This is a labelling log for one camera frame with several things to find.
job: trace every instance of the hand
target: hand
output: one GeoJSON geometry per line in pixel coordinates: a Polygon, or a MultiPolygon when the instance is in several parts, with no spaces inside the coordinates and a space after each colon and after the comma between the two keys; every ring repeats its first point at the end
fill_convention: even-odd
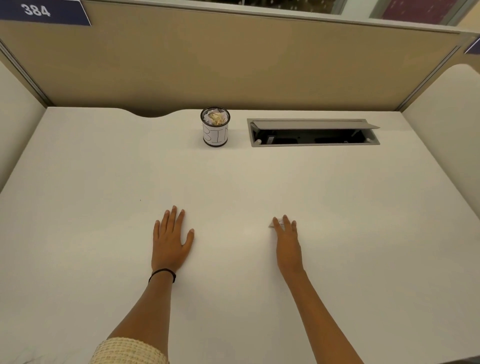
{"type": "Polygon", "coordinates": [[[285,280],[291,275],[303,272],[301,248],[297,234],[297,222],[293,220],[290,224],[286,215],[283,216],[285,231],[280,226],[277,218],[273,218],[277,241],[276,261],[280,273],[285,280]]]}
{"type": "Polygon", "coordinates": [[[168,268],[174,273],[182,266],[188,253],[192,248],[194,230],[191,229],[187,235],[187,241],[184,245],[180,242],[181,225],[185,217],[185,211],[180,211],[177,221],[177,207],[172,208],[172,212],[165,211],[162,223],[155,222],[153,228],[153,254],[152,271],[168,268]]]}

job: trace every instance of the cream knitted sleeve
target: cream knitted sleeve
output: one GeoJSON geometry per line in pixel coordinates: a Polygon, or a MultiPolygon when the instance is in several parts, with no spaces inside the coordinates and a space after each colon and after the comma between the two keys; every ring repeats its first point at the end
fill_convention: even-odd
{"type": "Polygon", "coordinates": [[[111,338],[101,343],[89,364],[168,364],[160,350],[128,338],[111,338]]]}

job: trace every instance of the black rim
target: black rim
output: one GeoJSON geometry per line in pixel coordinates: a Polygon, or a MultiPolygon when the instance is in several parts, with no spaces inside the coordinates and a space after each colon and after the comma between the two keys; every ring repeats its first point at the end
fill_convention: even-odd
{"type": "Polygon", "coordinates": [[[204,142],[205,142],[205,144],[207,144],[208,146],[212,146],[213,148],[218,148],[219,146],[224,146],[224,145],[228,142],[228,139],[225,141],[225,143],[220,144],[219,146],[213,146],[213,145],[211,145],[211,144],[208,144],[205,139],[204,139],[204,142]]]}
{"type": "Polygon", "coordinates": [[[205,109],[203,109],[201,112],[200,112],[200,119],[202,119],[202,122],[205,124],[205,125],[208,125],[208,126],[211,126],[211,127],[214,127],[214,128],[221,128],[222,126],[225,126],[227,125],[229,122],[230,122],[230,113],[228,112],[227,109],[224,109],[223,107],[221,106],[209,106],[205,109]],[[228,116],[228,119],[227,119],[227,122],[222,124],[222,125],[212,125],[212,124],[209,124],[207,123],[205,120],[204,120],[204,111],[205,110],[210,110],[210,109],[222,109],[224,110],[226,113],[227,113],[227,116],[228,116]]]}

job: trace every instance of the forearm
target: forearm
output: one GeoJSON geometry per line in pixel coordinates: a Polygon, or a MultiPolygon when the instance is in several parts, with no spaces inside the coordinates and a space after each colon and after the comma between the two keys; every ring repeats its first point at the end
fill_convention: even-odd
{"type": "Polygon", "coordinates": [[[168,357],[168,329],[172,275],[155,274],[142,296],[108,338],[122,337],[143,341],[168,357]]]}
{"type": "Polygon", "coordinates": [[[305,271],[286,276],[318,364],[363,363],[313,288],[305,271]]]}

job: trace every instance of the blue sign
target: blue sign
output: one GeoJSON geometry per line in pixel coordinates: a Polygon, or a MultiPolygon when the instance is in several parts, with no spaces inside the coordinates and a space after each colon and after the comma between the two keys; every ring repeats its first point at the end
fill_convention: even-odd
{"type": "Polygon", "coordinates": [[[470,47],[467,48],[465,51],[467,54],[480,54],[480,37],[477,38],[475,42],[473,42],[470,47]]]}
{"type": "Polygon", "coordinates": [[[0,0],[0,19],[91,25],[80,0],[0,0]]]}

